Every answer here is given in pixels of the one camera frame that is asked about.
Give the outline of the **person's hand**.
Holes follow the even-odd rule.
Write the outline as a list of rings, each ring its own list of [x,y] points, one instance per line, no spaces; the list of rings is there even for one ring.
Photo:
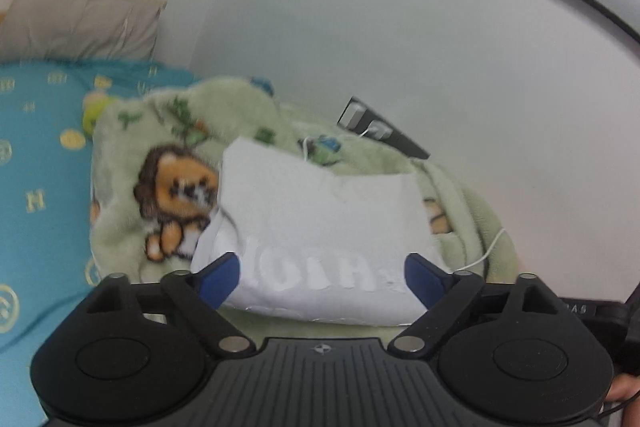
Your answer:
[[[620,374],[614,378],[611,388],[606,395],[606,402],[624,402],[639,392],[639,378],[627,374]]]

